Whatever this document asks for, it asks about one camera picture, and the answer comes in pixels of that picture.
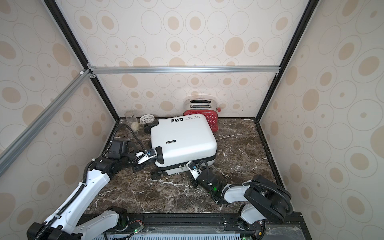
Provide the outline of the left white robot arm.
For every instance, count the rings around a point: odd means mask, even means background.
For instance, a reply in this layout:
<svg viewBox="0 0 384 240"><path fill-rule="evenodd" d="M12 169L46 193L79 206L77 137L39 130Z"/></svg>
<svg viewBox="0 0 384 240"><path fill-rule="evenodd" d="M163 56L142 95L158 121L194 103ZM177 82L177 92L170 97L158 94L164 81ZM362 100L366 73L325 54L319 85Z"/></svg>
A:
<svg viewBox="0 0 384 240"><path fill-rule="evenodd" d="M90 161L83 179L64 203L43 223L33 223L28 231L29 240L92 240L105 231L124 230L129 225L126 209L110 207L98 217L78 225L90 203L110 180L122 169L143 168L157 156L154 149L139 151L130 141L111 140L96 159Z"/></svg>

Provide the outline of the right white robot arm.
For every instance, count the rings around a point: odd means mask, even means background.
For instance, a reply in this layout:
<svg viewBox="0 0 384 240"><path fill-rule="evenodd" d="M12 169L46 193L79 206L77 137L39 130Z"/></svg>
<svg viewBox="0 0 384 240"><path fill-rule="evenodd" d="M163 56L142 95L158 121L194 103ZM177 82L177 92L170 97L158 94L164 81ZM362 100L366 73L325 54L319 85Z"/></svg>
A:
<svg viewBox="0 0 384 240"><path fill-rule="evenodd" d="M206 161L199 164L189 161L185 167L192 175L192 183L209 192L217 205L245 202L240 219L249 225L264 219L282 224L294 211L291 194L261 175L241 184L228 184L211 172Z"/></svg>

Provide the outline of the white hard-shell suitcase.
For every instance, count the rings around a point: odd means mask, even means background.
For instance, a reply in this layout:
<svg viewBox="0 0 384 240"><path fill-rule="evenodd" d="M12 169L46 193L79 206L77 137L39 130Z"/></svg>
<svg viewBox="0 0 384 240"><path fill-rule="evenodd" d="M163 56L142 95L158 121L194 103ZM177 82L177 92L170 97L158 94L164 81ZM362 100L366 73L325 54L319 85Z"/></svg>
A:
<svg viewBox="0 0 384 240"><path fill-rule="evenodd" d="M151 135L151 149L156 169L151 172L152 180L162 175L169 176L188 171L190 161L198 165L206 161L212 165L217 155L217 141L202 114L159 119L145 124L144 131Z"/></svg>

